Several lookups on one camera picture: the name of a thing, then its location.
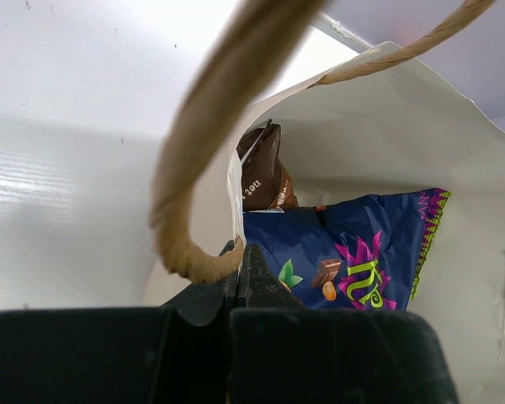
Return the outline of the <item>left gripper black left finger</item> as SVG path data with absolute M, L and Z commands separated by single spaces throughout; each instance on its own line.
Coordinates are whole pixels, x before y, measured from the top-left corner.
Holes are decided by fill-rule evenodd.
M 161 306 L 0 311 L 0 403 L 222 403 L 238 274 Z

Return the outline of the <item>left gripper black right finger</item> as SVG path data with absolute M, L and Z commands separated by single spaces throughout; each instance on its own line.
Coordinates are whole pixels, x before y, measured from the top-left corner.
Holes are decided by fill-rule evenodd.
M 439 338 L 407 311 L 308 310 L 247 247 L 230 315 L 232 403 L 456 403 Z

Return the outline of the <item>purple snack bag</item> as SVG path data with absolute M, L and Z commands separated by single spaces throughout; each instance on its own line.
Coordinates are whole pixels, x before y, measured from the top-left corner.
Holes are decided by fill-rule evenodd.
M 245 236 L 308 308 L 404 311 L 417 293 L 449 197 L 433 188 L 249 211 Z

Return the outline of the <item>brown Kettle chips bag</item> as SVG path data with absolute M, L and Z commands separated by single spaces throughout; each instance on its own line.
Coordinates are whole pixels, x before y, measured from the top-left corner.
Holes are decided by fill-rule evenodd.
M 249 131 L 239 141 L 244 211 L 298 206 L 291 177 L 279 160 L 280 142 L 281 125 L 272 120 Z

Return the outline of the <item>beige paper bag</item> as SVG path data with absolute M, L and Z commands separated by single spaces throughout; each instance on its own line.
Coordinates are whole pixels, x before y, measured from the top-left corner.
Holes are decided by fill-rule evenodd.
M 268 119 L 305 205 L 438 187 L 451 193 L 417 267 L 410 309 L 436 329 L 464 403 L 505 403 L 505 132 L 485 98 L 505 90 L 505 1 L 381 1 L 389 21 L 446 19 L 404 45 L 367 45 L 342 64 L 264 100 L 322 8 L 245 1 L 185 97 L 162 145 L 149 225 L 163 267 L 194 281 L 242 257 L 206 252 L 245 240 L 237 143 Z

